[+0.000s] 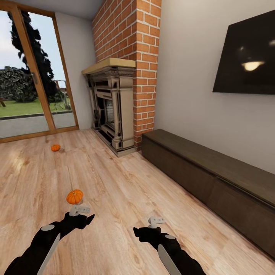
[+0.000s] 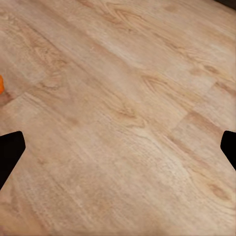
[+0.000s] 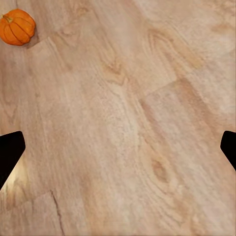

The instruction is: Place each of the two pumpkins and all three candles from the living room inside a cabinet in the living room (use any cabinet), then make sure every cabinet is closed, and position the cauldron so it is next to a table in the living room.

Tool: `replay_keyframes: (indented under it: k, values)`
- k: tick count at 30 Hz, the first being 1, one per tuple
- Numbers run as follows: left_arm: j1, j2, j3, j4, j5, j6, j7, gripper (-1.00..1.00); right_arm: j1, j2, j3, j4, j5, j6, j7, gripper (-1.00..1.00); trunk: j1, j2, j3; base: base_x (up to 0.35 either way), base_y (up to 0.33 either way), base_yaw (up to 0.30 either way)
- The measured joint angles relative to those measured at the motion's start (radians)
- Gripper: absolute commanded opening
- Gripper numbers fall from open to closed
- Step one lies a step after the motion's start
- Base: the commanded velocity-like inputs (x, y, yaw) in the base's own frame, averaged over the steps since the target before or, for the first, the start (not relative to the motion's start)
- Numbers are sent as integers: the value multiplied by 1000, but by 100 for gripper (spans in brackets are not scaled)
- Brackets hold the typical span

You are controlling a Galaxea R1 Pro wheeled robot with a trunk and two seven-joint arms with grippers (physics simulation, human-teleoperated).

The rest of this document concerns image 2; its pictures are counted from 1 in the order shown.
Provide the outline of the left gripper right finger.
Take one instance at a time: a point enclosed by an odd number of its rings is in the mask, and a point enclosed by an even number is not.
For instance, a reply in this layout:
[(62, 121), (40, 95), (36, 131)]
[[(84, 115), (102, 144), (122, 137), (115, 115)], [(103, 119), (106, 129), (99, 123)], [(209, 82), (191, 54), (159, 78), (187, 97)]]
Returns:
[(225, 131), (220, 147), (236, 170), (236, 132)]

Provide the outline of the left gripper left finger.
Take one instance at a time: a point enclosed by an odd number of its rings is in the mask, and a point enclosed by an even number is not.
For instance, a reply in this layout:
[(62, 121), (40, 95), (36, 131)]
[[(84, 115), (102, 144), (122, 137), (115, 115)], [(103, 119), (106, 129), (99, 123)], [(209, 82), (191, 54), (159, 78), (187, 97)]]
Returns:
[(0, 190), (25, 149), (26, 143), (21, 131), (0, 136)]

